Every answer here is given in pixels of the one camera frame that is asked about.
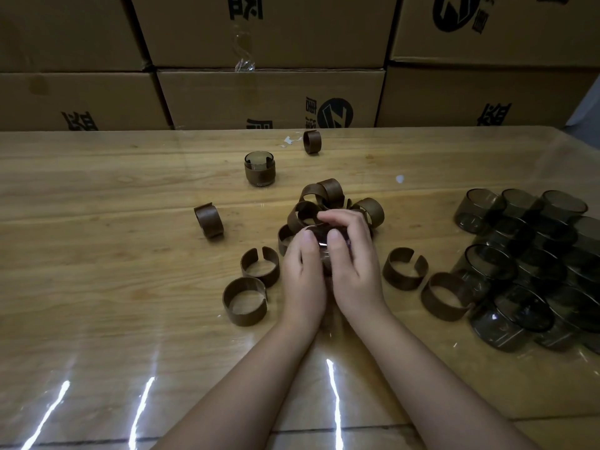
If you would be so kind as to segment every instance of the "brown cardboard box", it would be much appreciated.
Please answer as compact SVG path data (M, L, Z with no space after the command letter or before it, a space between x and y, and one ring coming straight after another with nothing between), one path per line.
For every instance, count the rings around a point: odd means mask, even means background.
M600 0L403 0L390 59L600 67Z
M397 0L133 0L167 68L380 68Z
M151 74L0 74L0 131L169 129Z
M0 71L140 71L124 0L0 0Z
M166 71L175 129L373 128L385 71Z
M594 71L393 67L377 127L548 125L561 128Z

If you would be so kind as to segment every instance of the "person's right hand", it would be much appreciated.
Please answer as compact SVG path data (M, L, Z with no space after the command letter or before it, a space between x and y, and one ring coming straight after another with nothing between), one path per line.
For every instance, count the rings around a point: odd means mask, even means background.
M337 229L327 235L327 249L335 301L350 323L367 314L389 312L383 299L377 252L363 215L351 210L319 212L319 220L332 226L346 226L352 258L346 241Z

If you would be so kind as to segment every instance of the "wooden table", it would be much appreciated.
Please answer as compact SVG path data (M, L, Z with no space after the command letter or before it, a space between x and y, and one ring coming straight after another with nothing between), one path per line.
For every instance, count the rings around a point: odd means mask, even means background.
M452 222L469 188L562 189L600 215L600 153L555 129L321 133L315 157L284 142L301 136L294 130L0 134L0 448L33 439L120 450L131 437L149 448L277 319L280 283L253 327L229 322L221 293L242 253L277 247L308 183L333 177L347 196L379 200L380 261L409 246L431 272L451 269L472 239ZM246 181L253 150L274 154L274 185ZM194 217L206 202L221 214L222 241L206 241ZM597 447L599 356L535 344L502 353L466 320L432 317L416 293L384 291L399 319L544 446ZM346 449L422 448L336 310L297 374L273 448L334 447L333 384Z

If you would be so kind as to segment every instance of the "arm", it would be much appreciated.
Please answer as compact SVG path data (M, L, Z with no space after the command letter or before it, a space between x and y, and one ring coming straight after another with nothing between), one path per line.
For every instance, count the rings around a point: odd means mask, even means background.
M154 450L264 448L281 403L325 312L319 245L310 231L291 242L282 265L282 317Z
M429 450L536 450L538 447L466 385L388 309L379 261L361 214L319 213L347 226L353 259L341 234L329 232L334 295L369 349Z

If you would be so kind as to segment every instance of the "finger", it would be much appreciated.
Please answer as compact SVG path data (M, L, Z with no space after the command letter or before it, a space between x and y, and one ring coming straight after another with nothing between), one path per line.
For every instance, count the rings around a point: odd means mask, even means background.
M300 253L302 256L302 272L318 278L323 276L323 264L319 243L312 231L304 230L300 236Z
M348 274L356 275L348 245L339 230L331 229L327 234L327 249L331 257L331 272L334 280Z
M371 241L367 222L361 213L352 210L327 210L326 212L319 212L317 218L334 226L346 226L354 258L359 262L360 259L371 259L373 256L373 242Z
M284 257L284 263L286 268L296 272L298 275L302 271L302 261L300 254L300 241L302 240L302 233L304 229L294 235L294 238L287 247L286 255Z

